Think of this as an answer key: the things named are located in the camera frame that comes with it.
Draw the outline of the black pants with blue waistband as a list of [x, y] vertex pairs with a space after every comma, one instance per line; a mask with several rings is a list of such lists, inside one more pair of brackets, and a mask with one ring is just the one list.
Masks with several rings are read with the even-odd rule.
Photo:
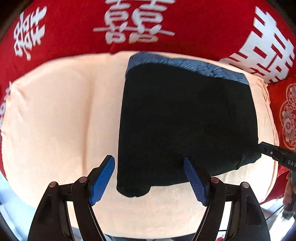
[[211, 176], [261, 157], [246, 76], [197, 60], [140, 52], [125, 73], [117, 190], [141, 197], [187, 182], [189, 159]]

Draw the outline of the cream seat cushion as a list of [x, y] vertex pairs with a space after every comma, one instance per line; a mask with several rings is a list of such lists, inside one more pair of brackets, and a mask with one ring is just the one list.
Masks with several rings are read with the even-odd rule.
[[[125, 71], [132, 52], [49, 61], [10, 86], [1, 125], [8, 183], [20, 199], [9, 214], [28, 234], [49, 183], [70, 184], [117, 156]], [[112, 237], [172, 238], [196, 232], [204, 206], [189, 183], [153, 187], [139, 198], [112, 175], [93, 211]]]

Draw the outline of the small red embroidered pillow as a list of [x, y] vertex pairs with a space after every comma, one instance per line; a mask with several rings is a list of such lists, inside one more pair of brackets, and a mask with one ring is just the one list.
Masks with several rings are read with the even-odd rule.
[[[267, 89], [280, 147], [295, 152], [295, 76], [270, 84]], [[278, 166], [275, 185], [265, 203], [284, 197], [289, 172], [288, 168]]]

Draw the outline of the red sofa cover with characters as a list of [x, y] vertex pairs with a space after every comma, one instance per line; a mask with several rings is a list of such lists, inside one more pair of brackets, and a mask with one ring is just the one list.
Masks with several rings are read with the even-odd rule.
[[267, 1], [25, 1], [1, 27], [1, 125], [11, 84], [61, 58], [149, 51], [260, 83], [295, 75], [295, 35]]

